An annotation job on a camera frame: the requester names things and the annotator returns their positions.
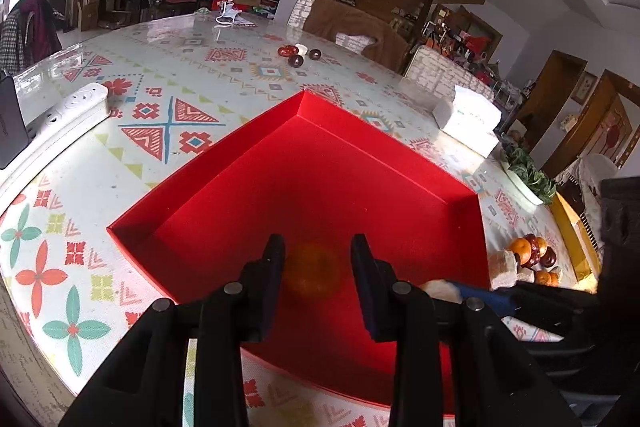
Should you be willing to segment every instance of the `patterned tablecloth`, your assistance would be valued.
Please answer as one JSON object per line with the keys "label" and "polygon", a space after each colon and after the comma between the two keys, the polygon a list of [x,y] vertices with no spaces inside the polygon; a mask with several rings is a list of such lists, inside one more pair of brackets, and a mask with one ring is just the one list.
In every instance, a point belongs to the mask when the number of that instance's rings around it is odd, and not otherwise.
{"label": "patterned tablecloth", "polygon": [[[82,389],[159,297],[105,227],[212,143],[303,88],[475,190],[488,251],[517,235],[542,235],[558,253],[563,285],[575,283],[551,213],[528,203],[496,160],[441,133],[431,115],[400,92],[401,77],[299,30],[254,20],[255,28],[216,28],[202,15],[130,26],[68,48],[16,79],[26,120],[88,82],[110,91],[110,117],[47,166],[0,217],[4,282],[26,330],[71,391]],[[320,48],[322,59],[288,67],[276,51],[296,42]],[[519,338],[546,338],[507,322]],[[194,363],[190,349],[186,425],[192,422]],[[388,420],[386,409],[301,385],[250,357],[243,368],[256,427],[384,427]]]}

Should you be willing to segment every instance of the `green vegetable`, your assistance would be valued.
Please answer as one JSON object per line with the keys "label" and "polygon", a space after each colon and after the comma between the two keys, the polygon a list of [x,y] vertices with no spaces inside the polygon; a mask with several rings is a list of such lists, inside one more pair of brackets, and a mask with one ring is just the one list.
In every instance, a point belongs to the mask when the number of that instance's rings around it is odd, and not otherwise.
{"label": "green vegetable", "polygon": [[504,148],[509,161],[509,170],[515,172],[527,187],[530,188],[543,203],[551,203],[556,193],[556,182],[550,180],[542,171],[536,169],[533,160],[524,149],[507,145]]}

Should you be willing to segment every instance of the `white power strip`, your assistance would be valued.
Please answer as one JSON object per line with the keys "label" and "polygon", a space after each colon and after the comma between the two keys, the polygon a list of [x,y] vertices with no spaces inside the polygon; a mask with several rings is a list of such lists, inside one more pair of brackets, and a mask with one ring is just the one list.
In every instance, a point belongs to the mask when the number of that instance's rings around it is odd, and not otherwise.
{"label": "white power strip", "polygon": [[0,214],[56,156],[109,116],[108,89],[92,82],[27,126],[30,144],[0,171]]}

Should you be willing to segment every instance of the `metal screw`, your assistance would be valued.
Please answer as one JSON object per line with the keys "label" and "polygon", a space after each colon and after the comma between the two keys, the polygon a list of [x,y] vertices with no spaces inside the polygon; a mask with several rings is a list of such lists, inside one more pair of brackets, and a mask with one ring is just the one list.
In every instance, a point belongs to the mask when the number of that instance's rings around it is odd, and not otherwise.
{"label": "metal screw", "polygon": [[407,281],[396,281],[391,289],[398,295],[407,295],[411,291],[411,285]]}
{"label": "metal screw", "polygon": [[153,304],[151,304],[151,307],[157,312],[164,312],[169,309],[169,306],[171,306],[171,299],[167,299],[166,297],[156,299]]}
{"label": "metal screw", "polygon": [[242,291],[242,283],[238,281],[228,282],[225,284],[225,293],[227,295],[238,295]]}
{"label": "metal screw", "polygon": [[469,297],[466,300],[466,307],[475,312],[479,312],[484,308],[484,301],[478,297]]}

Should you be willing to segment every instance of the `brown cloth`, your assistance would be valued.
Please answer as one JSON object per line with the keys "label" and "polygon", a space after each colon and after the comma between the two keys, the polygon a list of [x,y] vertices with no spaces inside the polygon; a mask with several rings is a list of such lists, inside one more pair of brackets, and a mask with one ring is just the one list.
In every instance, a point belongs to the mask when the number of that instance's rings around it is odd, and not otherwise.
{"label": "brown cloth", "polygon": [[303,30],[331,42],[335,42],[338,33],[372,37],[376,42],[364,48],[362,55],[392,71],[402,67],[409,47],[391,26],[380,19],[333,0],[315,0]]}

